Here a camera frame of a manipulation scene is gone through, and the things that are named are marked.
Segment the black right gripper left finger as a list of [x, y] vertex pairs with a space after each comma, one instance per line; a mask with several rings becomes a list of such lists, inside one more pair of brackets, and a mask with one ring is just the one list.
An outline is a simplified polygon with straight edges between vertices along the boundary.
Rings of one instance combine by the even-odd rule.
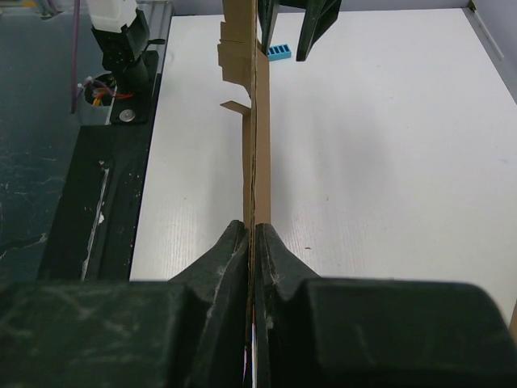
[[243, 387], [248, 240], [230, 222], [168, 281], [2, 286], [2, 386]]

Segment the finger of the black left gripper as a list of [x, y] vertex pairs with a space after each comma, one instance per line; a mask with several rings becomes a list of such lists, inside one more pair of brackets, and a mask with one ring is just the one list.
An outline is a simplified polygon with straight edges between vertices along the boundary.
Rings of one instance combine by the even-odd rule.
[[271, 45], [275, 21], [279, 12], [279, 0], [258, 0], [258, 21], [262, 36], [262, 52], [267, 55]]
[[341, 0], [295, 1], [295, 7], [305, 11], [296, 51], [296, 61], [305, 61], [313, 45], [338, 19]]

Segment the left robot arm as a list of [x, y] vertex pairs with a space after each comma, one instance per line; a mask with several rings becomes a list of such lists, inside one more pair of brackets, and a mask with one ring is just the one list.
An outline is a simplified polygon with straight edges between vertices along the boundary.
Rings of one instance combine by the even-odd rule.
[[[144, 12], [134, 1], [89, 1], [91, 31], [102, 51], [102, 65], [116, 87], [102, 87], [116, 99], [136, 99], [151, 87], [153, 75], [145, 62], [153, 44]], [[225, 1], [217, 46], [224, 81], [254, 91], [256, 66], [275, 49], [271, 38], [280, 6], [301, 9], [304, 18], [296, 60], [306, 61], [314, 44], [337, 21], [339, 1]]]

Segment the cardboard box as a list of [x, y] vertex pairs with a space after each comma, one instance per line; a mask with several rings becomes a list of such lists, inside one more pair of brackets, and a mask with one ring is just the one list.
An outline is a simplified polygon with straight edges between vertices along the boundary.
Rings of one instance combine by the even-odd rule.
[[235, 101], [223, 108], [242, 115], [243, 221], [250, 232], [246, 334], [251, 385], [268, 387], [268, 355], [261, 345], [266, 334], [257, 307], [260, 286], [259, 225], [271, 222], [270, 65], [259, 41], [259, 3], [224, 1], [218, 63], [224, 81], [243, 86], [247, 107]]

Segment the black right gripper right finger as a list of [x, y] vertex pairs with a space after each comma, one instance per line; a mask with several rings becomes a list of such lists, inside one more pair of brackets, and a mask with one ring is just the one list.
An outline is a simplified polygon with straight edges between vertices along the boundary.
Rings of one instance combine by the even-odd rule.
[[328, 278], [255, 231], [259, 387], [513, 387], [516, 346], [481, 288]]

